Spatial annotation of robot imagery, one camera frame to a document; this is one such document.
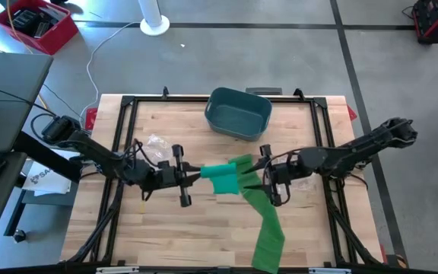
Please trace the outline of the clear plastic bag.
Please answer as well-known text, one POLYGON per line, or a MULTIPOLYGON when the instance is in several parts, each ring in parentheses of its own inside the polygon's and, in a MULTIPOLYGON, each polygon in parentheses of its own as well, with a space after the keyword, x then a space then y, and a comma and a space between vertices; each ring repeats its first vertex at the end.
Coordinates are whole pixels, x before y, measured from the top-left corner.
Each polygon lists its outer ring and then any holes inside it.
POLYGON ((173 157, 172 145, 160 136, 152 134, 146 141, 142 142, 142 152, 138 153, 140 159, 148 160, 152 164, 158 164, 161 161, 171 160, 173 157))
POLYGON ((293 191, 311 191, 316 188, 316 184, 317 176, 311 175, 309 177, 292 180, 290 188, 293 191))

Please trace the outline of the black battery pack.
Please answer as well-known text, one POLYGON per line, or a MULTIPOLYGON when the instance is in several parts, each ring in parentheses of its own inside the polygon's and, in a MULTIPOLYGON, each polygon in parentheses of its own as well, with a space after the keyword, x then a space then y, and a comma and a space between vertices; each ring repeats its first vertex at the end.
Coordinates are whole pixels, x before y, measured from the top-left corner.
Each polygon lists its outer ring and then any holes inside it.
POLYGON ((37 29, 40 16, 33 10, 22 8, 12 15, 11 22, 15 30, 32 37, 37 29))

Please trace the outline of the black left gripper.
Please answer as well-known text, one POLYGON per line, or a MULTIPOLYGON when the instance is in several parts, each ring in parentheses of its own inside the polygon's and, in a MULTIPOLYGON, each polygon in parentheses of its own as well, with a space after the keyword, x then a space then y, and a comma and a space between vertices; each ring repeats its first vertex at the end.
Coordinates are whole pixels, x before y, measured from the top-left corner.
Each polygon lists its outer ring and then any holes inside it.
POLYGON ((196 180, 201 178, 201 174, 187 175, 187 172, 200 172, 201 168, 183 161, 184 151, 181 145, 173 145, 172 153, 176 165, 170 166, 168 161, 159 163, 160 169, 153 172, 151 181, 148 181, 142 187, 143 202, 147 202, 155 190, 179 187, 180 205, 182 207, 188 207, 192 204, 192 198, 188 193, 188 188, 191 187, 196 180))

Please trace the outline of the green bandage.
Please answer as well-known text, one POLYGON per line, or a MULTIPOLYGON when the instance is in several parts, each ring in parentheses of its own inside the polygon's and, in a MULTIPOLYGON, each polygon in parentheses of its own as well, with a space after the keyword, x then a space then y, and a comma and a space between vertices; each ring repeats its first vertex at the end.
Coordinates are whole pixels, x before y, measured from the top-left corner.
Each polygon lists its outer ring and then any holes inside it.
POLYGON ((229 164, 236 165, 237 182, 243 198, 262 217, 262 225, 252 257, 252 267, 270 274, 278 274, 284 249, 285 236, 275 207, 262 190, 247 189, 247 186, 262 185, 256 171, 243 174, 253 166, 252 155, 232 158, 229 164))

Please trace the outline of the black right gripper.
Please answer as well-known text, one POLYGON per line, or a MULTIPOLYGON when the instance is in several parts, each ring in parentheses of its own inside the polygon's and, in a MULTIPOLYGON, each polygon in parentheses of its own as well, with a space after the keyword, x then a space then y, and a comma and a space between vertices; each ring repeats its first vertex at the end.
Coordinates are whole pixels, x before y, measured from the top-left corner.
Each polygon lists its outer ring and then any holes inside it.
POLYGON ((273 156, 271 146, 269 144, 260 147, 262 158, 250 168, 243 171, 243 174, 248 174, 253 171, 263 169, 262 183, 256 185, 245 186, 248 190, 262 190, 269 198, 271 204, 275 207, 282 206, 290 201, 290 185, 293 165, 291 158, 299 149, 287 151, 281 155, 273 156), (278 187, 284 185, 287 198, 283 201, 278 187))

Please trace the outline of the dark teal plastic bin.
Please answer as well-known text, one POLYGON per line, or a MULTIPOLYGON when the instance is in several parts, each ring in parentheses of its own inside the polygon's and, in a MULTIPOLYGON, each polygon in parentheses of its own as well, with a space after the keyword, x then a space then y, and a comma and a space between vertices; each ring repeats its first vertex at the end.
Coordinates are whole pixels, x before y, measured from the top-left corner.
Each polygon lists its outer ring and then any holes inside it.
POLYGON ((255 142, 267 129, 271 112, 272 103, 267 98, 216 88, 208 99, 205 119, 215 132, 255 142))

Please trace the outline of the teal bandage roll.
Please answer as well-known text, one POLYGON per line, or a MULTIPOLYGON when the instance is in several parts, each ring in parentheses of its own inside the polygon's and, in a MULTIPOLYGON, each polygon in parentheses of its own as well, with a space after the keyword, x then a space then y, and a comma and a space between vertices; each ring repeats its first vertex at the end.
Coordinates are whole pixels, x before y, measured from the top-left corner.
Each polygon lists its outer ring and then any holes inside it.
POLYGON ((216 195, 238 195, 240 193, 235 163, 203 166, 200 169, 200 175, 201 178, 209 179, 211 181, 213 193, 216 195))

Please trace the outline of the black metal table frame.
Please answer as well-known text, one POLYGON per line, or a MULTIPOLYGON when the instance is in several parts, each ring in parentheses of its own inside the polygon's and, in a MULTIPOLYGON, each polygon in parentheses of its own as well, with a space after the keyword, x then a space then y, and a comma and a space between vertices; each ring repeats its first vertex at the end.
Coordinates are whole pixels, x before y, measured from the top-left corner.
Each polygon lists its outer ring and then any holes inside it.
MULTIPOLYGON (((268 128, 258 142, 213 132, 204 115, 205 95, 141 95, 136 106, 123 94, 101 97, 93 139, 105 147, 123 145, 127 135, 146 141, 155 134, 184 148, 195 166, 226 164, 231 158, 259 156, 269 144, 274 154, 302 146, 341 145, 354 138, 347 102, 328 96, 318 116, 328 116, 332 133, 315 136, 308 104, 294 96, 274 97, 268 128)), ((284 267, 321 266, 335 259, 322 179, 316 188, 293 191, 278 208, 285 236, 284 267)), ((190 189, 192 204, 182 207, 179 190, 155 192, 141 201, 140 189, 124 190, 111 260, 137 266, 249 266, 261 228, 260 215, 239 195, 214 195, 208 180, 190 189)))

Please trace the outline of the white pole with round base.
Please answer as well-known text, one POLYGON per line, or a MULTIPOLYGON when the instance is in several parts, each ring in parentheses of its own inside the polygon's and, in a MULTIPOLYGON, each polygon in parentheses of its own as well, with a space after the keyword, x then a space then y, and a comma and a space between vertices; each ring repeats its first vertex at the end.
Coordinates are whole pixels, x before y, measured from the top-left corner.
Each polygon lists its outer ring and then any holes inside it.
POLYGON ((170 28, 170 20, 161 14, 158 0, 138 0, 143 19, 141 31, 152 37, 160 36, 170 28))

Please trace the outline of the white printed paper sheet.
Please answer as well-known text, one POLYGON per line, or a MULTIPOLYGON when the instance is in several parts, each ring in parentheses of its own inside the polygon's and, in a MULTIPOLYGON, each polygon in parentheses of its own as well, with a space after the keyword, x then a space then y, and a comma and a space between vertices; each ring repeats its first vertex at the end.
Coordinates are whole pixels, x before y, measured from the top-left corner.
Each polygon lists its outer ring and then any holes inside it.
POLYGON ((66 194, 71 189, 71 181, 54 170, 33 162, 22 186, 23 190, 33 191, 35 196, 66 194))

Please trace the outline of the grey desk top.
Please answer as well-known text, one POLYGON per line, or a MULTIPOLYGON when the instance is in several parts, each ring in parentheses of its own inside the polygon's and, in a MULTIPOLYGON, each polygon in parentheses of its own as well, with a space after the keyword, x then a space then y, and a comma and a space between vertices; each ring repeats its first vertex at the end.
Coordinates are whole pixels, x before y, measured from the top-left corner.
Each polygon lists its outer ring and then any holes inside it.
POLYGON ((0 152, 13 148, 53 57, 0 52, 0 152))

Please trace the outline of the red and black case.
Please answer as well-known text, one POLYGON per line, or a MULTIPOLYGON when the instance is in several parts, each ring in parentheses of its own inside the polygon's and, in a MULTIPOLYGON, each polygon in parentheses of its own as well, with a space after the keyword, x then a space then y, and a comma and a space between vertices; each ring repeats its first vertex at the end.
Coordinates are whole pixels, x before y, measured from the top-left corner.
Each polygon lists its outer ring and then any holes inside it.
POLYGON ((417 41, 438 43, 438 0, 417 0, 411 9, 417 41))

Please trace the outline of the red plastic crate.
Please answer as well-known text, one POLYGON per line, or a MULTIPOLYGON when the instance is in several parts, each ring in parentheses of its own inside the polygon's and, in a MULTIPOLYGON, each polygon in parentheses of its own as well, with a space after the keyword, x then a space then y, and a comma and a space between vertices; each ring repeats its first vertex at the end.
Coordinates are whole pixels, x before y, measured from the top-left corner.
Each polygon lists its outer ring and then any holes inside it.
POLYGON ((45 54, 55 54, 78 32, 71 19, 71 12, 53 3, 44 0, 17 0, 12 5, 8 3, 7 6, 9 10, 0 13, 0 26, 16 40, 45 54), (11 22, 13 13, 22 8, 31 9, 40 16, 32 37, 15 30, 11 22))

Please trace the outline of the black support beam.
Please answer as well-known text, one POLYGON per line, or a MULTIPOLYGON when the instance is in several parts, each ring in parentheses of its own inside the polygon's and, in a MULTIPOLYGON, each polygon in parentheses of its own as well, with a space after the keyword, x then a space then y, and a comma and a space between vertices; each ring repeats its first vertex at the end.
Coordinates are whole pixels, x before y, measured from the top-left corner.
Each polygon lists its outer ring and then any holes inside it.
POLYGON ((13 149, 25 153, 32 160, 49 167, 57 174, 78 182, 81 176, 81 167, 71 163, 66 158, 46 147, 25 132, 20 132, 16 138, 13 149))

